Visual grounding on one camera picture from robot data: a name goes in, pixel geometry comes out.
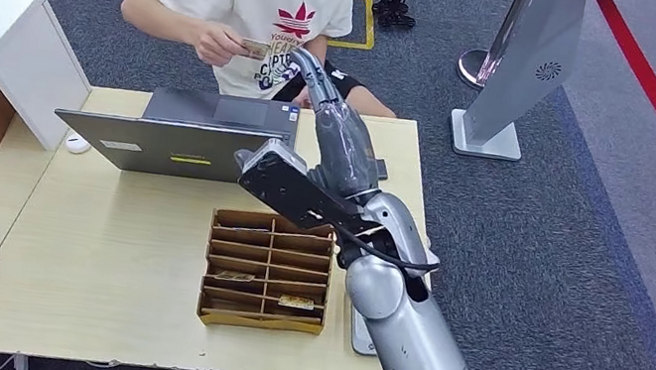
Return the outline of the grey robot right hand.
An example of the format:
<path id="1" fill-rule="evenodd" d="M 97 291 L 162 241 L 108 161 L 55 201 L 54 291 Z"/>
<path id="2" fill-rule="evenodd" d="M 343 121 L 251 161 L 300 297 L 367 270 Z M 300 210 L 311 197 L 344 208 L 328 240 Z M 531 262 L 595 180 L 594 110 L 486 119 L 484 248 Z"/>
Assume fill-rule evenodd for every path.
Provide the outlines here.
<path id="1" fill-rule="evenodd" d="M 316 167 L 319 181 L 344 199 L 377 191 L 379 170 L 363 119 L 347 105 L 313 54 L 296 47 L 291 57 L 300 67 L 316 115 L 321 157 Z"/>

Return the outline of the person's right hand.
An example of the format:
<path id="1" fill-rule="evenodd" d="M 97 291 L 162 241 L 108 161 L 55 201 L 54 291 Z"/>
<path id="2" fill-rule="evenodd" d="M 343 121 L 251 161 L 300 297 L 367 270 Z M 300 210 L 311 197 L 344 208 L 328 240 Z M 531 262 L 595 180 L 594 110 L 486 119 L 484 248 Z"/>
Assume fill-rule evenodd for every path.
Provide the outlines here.
<path id="1" fill-rule="evenodd" d="M 191 44 L 202 62 L 222 67 L 235 56 L 246 57 L 248 50 L 232 28 L 225 24 L 201 21 Z"/>

